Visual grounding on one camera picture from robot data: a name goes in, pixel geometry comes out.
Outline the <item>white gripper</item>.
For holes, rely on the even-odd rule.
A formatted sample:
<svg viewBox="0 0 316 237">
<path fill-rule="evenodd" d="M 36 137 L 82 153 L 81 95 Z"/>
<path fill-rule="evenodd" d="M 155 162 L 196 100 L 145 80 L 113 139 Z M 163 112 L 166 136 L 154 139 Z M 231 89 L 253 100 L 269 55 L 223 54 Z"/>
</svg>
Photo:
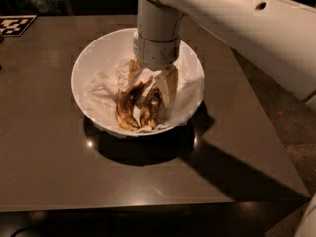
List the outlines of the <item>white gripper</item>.
<svg viewBox="0 0 316 237">
<path fill-rule="evenodd" d="M 152 41 L 135 31 L 133 34 L 135 57 L 129 62 L 128 82 L 134 83 L 141 75 L 144 66 L 152 71 L 164 69 L 155 76 L 155 82 L 162 93 L 164 104 L 171 105 L 178 87 L 178 69 L 171 65 L 179 57 L 180 42 L 180 38 L 167 42 Z"/>
</svg>

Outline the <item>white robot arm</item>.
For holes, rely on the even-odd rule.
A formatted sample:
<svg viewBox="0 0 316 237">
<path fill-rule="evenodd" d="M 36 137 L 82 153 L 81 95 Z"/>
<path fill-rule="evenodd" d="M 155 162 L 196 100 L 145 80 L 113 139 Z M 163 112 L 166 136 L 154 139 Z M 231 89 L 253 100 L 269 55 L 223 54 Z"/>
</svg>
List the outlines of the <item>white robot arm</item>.
<svg viewBox="0 0 316 237">
<path fill-rule="evenodd" d="M 236 49 L 283 88 L 315 106 L 316 13 L 291 0 L 139 0 L 137 57 L 152 68 L 164 65 L 161 50 L 175 25 L 171 10 L 191 17 Z M 247 134 L 248 102 L 237 101 L 228 120 L 236 131 L 235 152 L 205 143 L 190 158 L 193 167 L 234 199 L 218 220 L 223 237 L 263 237 L 280 205 L 302 201 L 302 184 L 292 164 L 265 132 Z"/>
</svg>

